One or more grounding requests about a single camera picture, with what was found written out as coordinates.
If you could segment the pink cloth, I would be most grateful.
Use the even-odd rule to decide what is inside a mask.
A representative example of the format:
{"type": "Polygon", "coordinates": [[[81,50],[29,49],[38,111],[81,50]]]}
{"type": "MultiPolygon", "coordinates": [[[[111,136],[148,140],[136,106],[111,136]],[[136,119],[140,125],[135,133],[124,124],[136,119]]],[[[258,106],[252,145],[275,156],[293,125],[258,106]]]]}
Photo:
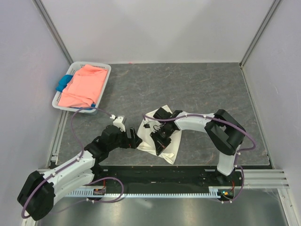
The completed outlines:
{"type": "Polygon", "coordinates": [[[62,90],[61,107],[95,107],[108,74],[107,69],[84,65],[77,70],[62,90]]]}

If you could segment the white plastic basket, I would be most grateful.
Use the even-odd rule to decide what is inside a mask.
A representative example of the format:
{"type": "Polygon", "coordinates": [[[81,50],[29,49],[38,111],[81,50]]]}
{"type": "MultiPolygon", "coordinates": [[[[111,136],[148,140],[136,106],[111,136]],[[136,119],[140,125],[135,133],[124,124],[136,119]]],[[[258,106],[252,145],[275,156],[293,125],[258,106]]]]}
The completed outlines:
{"type": "MultiPolygon", "coordinates": [[[[93,62],[74,62],[74,63],[71,64],[71,66],[69,67],[66,74],[74,75],[75,72],[77,70],[79,70],[80,68],[82,68],[84,65],[92,65],[92,66],[101,67],[103,69],[108,70],[108,74],[107,74],[106,80],[104,82],[104,86],[103,86],[103,89],[102,89],[101,94],[99,96],[99,99],[96,103],[96,106],[95,107],[81,107],[83,109],[82,111],[80,111],[81,113],[96,114],[96,108],[99,106],[99,103],[101,101],[101,98],[102,98],[107,80],[108,80],[110,72],[111,72],[111,66],[106,65],[106,64],[101,64],[101,63],[93,63],[93,62]]],[[[76,112],[78,109],[80,109],[80,108],[75,108],[75,107],[61,107],[61,106],[59,106],[58,102],[61,98],[61,94],[62,94],[61,92],[56,91],[55,97],[52,101],[52,106],[54,108],[64,110],[64,111],[70,111],[70,112],[76,112]]]]}

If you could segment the right aluminium frame post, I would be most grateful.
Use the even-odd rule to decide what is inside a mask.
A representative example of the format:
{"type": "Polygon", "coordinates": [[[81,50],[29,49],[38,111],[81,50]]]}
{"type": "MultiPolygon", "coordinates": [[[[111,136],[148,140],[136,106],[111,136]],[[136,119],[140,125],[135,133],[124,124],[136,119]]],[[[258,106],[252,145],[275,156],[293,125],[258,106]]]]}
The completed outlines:
{"type": "Polygon", "coordinates": [[[263,35],[264,31],[268,27],[270,21],[272,20],[275,12],[277,11],[279,5],[282,3],[282,0],[273,0],[271,6],[269,7],[265,17],[263,18],[259,28],[257,29],[251,43],[249,44],[246,52],[244,53],[239,66],[243,69],[244,65],[247,63],[250,55],[252,54],[253,50],[255,49],[258,41],[260,40],[261,36],[263,35]]]}

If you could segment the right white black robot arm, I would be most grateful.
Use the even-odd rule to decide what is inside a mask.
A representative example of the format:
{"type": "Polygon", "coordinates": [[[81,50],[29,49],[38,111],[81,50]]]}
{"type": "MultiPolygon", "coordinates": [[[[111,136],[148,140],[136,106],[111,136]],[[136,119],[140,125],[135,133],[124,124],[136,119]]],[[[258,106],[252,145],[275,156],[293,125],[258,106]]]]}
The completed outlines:
{"type": "Polygon", "coordinates": [[[159,129],[150,133],[156,155],[160,155],[172,143],[171,136],[177,131],[203,132],[220,152],[216,182],[224,186],[232,180],[236,153],[244,140],[245,129],[227,111],[220,109],[201,115],[182,110],[169,113],[161,107],[154,113],[153,120],[161,123],[159,129]]]}

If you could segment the aluminium frame post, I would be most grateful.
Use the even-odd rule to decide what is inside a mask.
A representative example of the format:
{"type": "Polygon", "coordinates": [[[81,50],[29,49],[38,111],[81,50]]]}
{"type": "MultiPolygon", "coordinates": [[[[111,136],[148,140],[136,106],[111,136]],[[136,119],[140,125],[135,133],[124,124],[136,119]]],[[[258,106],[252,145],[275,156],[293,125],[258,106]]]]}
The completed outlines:
{"type": "Polygon", "coordinates": [[[50,14],[48,13],[46,7],[44,6],[43,2],[41,0],[33,0],[33,3],[35,5],[36,9],[38,10],[39,14],[43,18],[46,26],[48,27],[52,37],[56,41],[59,49],[61,50],[63,56],[66,59],[66,61],[69,63],[69,65],[71,65],[74,61],[73,61],[66,45],[64,44],[64,41],[61,38],[53,20],[51,19],[50,14]]]}
{"type": "Polygon", "coordinates": [[[270,21],[272,20],[275,12],[277,11],[279,5],[282,3],[282,0],[273,0],[271,6],[269,7],[265,17],[263,18],[259,28],[257,29],[251,43],[249,44],[246,52],[244,53],[239,66],[243,69],[244,65],[247,63],[250,55],[252,54],[253,50],[255,49],[258,41],[260,40],[261,36],[263,35],[264,31],[268,27],[270,21]]]}

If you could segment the left aluminium frame post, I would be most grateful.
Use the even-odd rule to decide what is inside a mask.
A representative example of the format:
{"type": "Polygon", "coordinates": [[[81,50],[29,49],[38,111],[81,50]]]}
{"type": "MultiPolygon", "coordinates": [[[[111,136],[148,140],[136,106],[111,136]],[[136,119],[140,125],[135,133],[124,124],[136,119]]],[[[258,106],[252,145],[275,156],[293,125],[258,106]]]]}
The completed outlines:
{"type": "Polygon", "coordinates": [[[71,65],[74,61],[73,61],[66,45],[64,44],[64,41],[61,38],[53,20],[51,19],[50,14],[48,13],[46,7],[44,6],[43,2],[41,0],[33,0],[33,3],[35,5],[36,9],[38,10],[39,14],[43,18],[46,26],[48,27],[52,37],[56,41],[59,49],[61,50],[63,56],[66,59],[66,61],[69,63],[69,65],[71,65]]]}

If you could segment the white cloth napkin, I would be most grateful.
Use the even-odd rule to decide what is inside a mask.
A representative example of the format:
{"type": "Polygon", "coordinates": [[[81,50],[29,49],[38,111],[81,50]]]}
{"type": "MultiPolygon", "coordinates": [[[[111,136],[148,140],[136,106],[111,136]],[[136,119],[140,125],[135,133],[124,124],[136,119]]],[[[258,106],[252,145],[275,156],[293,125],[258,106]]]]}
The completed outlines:
{"type": "MultiPolygon", "coordinates": [[[[181,112],[181,110],[172,112],[171,109],[167,105],[165,105],[145,114],[137,132],[138,137],[143,141],[137,149],[157,156],[155,151],[155,144],[150,137],[150,134],[158,130],[166,122],[175,123],[172,119],[178,117],[181,112]]],[[[176,131],[171,136],[171,144],[157,157],[164,159],[169,164],[174,164],[178,154],[181,137],[182,132],[180,130],[176,131]]]]}

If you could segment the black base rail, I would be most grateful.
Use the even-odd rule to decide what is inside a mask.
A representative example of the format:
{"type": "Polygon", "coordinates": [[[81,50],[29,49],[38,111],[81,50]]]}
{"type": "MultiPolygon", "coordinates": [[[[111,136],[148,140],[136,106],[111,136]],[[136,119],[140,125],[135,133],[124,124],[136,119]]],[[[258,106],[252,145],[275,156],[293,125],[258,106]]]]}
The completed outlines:
{"type": "Polygon", "coordinates": [[[242,175],[235,170],[224,176],[211,166],[99,166],[93,180],[116,193],[127,188],[130,191],[204,192],[210,186],[239,188],[242,175]]]}

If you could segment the blue cloth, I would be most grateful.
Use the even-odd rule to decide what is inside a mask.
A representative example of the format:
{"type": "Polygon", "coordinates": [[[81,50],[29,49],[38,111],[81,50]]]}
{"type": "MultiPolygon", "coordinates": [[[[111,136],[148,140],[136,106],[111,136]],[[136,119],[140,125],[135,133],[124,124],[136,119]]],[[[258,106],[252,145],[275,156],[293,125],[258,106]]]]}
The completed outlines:
{"type": "Polygon", "coordinates": [[[70,75],[70,74],[64,75],[58,82],[56,91],[62,92],[66,88],[68,83],[72,80],[72,78],[73,78],[73,75],[70,75]]]}

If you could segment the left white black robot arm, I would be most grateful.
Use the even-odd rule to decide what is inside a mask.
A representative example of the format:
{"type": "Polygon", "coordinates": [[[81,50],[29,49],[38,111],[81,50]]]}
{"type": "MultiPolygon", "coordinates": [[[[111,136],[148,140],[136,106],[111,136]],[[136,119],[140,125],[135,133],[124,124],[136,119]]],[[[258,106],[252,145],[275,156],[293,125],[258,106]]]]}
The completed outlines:
{"type": "Polygon", "coordinates": [[[40,173],[32,172],[26,179],[17,201],[22,206],[23,219],[44,218],[66,194],[82,185],[99,185],[103,173],[96,168],[109,152],[116,148],[137,148],[142,142],[134,128],[130,133],[109,125],[91,143],[64,164],[40,173]]]}

